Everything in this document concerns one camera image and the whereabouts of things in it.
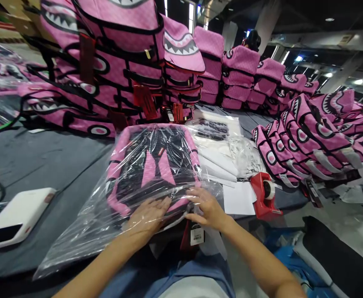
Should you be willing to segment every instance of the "table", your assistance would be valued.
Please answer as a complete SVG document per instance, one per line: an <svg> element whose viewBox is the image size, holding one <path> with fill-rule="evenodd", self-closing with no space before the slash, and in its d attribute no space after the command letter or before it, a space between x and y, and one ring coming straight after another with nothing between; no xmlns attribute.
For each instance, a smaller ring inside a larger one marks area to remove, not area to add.
<svg viewBox="0 0 363 298"><path fill-rule="evenodd" d="M247 138L251 138L250 131L258 124L266 126L271 121L270 117L250 112L228 112L214 106L200 108L238 117ZM30 282L32 273L52 243L74 221L92 193L107 167L113 146L111 140L97 140L56 131L31 134L24 127L0 133L0 183L7 191L4 201L11 200L24 190L53 187L59 191L25 241L0 249L1 290L10 291L9 295L15 296L16 293L31 293L36 287L39 291L34 297L50 296L49 293L55 293L53 291L89 262L86 260L52 278ZM298 209L307 201L300 190L276 189L275 206L279 209ZM180 237L183 230L183 224L177 225L158 234L153 241Z"/></svg>

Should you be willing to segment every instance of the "forearm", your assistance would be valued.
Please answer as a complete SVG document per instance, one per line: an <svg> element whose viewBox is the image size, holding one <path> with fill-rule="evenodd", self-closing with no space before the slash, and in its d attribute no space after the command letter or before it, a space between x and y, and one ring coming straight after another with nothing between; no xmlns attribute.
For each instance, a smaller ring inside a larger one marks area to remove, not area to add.
<svg viewBox="0 0 363 298"><path fill-rule="evenodd" d="M229 217L221 231L237 248L270 297L305 297L290 271L255 237Z"/></svg>
<svg viewBox="0 0 363 298"><path fill-rule="evenodd" d="M139 248L140 243L135 237L120 235L54 297L93 298L99 296L110 279Z"/></svg>

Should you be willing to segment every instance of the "red tape dispenser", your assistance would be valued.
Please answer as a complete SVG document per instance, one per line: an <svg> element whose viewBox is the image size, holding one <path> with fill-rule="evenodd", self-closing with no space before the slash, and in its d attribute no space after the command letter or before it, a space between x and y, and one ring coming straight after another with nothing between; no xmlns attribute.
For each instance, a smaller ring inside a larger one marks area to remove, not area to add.
<svg viewBox="0 0 363 298"><path fill-rule="evenodd" d="M263 172L256 174L251 178L251 185L257 197L253 205L258 219L270 221L283 215L282 211L274 206L275 187L270 175Z"/></svg>

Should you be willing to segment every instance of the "person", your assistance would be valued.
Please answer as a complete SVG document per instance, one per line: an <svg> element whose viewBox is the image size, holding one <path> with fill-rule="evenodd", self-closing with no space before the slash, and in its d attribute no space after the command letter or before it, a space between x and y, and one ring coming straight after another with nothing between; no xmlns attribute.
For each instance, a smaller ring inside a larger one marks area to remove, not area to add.
<svg viewBox="0 0 363 298"><path fill-rule="evenodd" d="M208 191L193 187L187 195L191 202L199 205L203 215L187 214L186 218L220 231L242 255L270 298L306 297L291 272L260 241L226 215ZM220 254L204 256L198 252L193 260L177 261L165 275L159 265L162 254L158 260L152 257L153 261L148 255L139 256L164 223L170 203L168 197L143 202L131 215L126 231L54 297L235 297L227 262ZM171 263L168 254L163 264Z"/></svg>

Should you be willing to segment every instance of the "person's arm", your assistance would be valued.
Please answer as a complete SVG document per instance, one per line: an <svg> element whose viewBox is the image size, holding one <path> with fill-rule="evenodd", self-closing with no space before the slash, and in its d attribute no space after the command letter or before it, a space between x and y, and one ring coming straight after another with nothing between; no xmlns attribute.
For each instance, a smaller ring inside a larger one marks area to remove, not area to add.
<svg viewBox="0 0 363 298"><path fill-rule="evenodd" d="M56 298L93 298L100 295L110 279L131 256L148 243L162 225L162 217L169 209L171 200L142 203L131 215L128 230L115 238L98 256L61 289Z"/></svg>
<svg viewBox="0 0 363 298"><path fill-rule="evenodd" d="M186 218L220 231L237 248L250 267L259 286L270 298L304 298L305 293L291 272L255 237L225 214L217 200L202 188L187 191L188 199L203 216L188 214Z"/></svg>

